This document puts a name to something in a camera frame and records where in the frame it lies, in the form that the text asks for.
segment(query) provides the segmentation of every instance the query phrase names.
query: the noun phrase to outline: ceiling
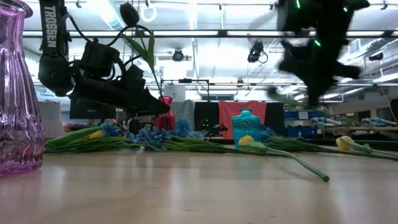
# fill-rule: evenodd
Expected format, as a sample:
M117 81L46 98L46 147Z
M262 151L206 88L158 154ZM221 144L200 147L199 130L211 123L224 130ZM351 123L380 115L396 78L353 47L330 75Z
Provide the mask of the ceiling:
M25 20L24 30L40 31L41 20L38 0L25 0L34 10L34 15ZM69 13L74 17L81 30L103 31L112 30L107 24L107 20L115 12L120 20L119 6L126 1L118 0L86 0L80 1L81 8L77 8L76 1L65 0ZM152 0L150 6L155 8L156 15L153 21L145 22L141 19L140 25L153 30L256 30L267 29L275 30L276 13L270 10L267 1L239 1L239 0ZM392 30L398 27L398 0L388 0L389 7L380 10L382 1L369 1L373 4L368 9L363 9L355 14L350 30ZM133 5L141 13L146 9L145 1L134 1ZM151 9L146 9L144 15L148 18L152 16ZM75 30L70 22L67 24L69 30ZM278 39L261 39L263 41L269 60L265 64L248 63L247 57L249 49L254 43L254 39L247 38L161 38L155 40L155 55L157 56L157 68L162 68L163 76L166 79L186 77L187 74L194 74L193 62L173 62L170 56L175 49L182 49L184 55L195 56L198 78L210 79L211 82L230 83L236 82L238 78L244 78L245 82L284 82L296 83L299 80L287 73L275 71L275 65L280 60L283 49ZM40 38L25 38L23 40L25 51L28 52L29 68L35 77L38 71L38 59L40 56ZM108 43L111 39L100 39L100 42ZM292 40L296 44L302 44L305 39ZM363 53L368 44L374 40L361 39L361 51L351 54L347 49L342 53L342 61L369 68L377 68L373 71L373 77L377 78L381 62L367 61L364 64ZM70 44L70 56L80 58L85 46L85 40L80 38L73 39ZM383 49L385 52L383 63L396 59L395 42ZM132 50L126 46L123 40L118 40L113 47L122 54L124 61L129 59ZM364 73L366 82L369 77ZM146 74L147 82L151 82L150 73ZM333 90L334 93L343 93L350 87L341 87ZM289 93L297 88L281 89L284 93Z

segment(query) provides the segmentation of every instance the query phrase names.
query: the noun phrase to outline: green led light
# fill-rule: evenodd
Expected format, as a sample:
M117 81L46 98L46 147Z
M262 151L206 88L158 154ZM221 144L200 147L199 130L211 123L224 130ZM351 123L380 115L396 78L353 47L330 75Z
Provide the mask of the green led light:
M314 43L315 43L315 45L318 46L318 47L321 46L321 43L319 43L319 41L317 41L317 40L315 40Z
M296 0L296 8L297 8L297 9L300 9L300 8L301 8L301 6L300 6L300 1L299 1L299 0Z

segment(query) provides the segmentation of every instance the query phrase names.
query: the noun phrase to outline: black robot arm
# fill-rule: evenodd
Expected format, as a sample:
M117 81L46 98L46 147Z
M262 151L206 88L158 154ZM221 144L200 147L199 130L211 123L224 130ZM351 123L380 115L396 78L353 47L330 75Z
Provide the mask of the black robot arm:
M129 3L120 6L121 16L127 26L112 42L101 44L96 38L90 40L84 36L69 15L64 0L39 1L43 30L39 80L44 86L57 96L85 98L129 113L159 114L169 111L169 106L154 98L148 88L144 88L144 71L134 64L126 69L127 63L123 64L119 58L120 52L111 47L124 31L132 27L136 28L136 32L140 32L140 28L151 34L149 29L137 25L138 13ZM81 60L68 61L68 42L72 40L66 28L67 19L87 41ZM121 75L117 77L114 64L121 69Z

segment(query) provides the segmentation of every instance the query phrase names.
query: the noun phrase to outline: desk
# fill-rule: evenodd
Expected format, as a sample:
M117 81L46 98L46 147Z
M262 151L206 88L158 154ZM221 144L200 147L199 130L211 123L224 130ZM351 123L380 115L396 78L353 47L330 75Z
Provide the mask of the desk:
M302 155L104 152L45 156L40 171L0 179L12 224L396 224L398 163Z

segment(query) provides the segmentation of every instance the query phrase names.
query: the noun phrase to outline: red cloth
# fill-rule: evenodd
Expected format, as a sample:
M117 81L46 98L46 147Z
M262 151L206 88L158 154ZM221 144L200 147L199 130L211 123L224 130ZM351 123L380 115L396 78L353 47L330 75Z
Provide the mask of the red cloth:
M163 96L164 103L167 105L172 104L173 98L169 96ZM170 108L169 112L164 114L159 114L155 117L155 127L159 128L160 130L165 129L166 131L174 130L174 112Z
M224 131L220 134L223 135L224 139L234 139L232 130L232 117L240 115L240 109L252 109L252 115L260 117L261 123L264 124L266 120L266 103L258 101L249 102L225 102L219 101L218 107L220 108L220 124L224 124L228 131Z

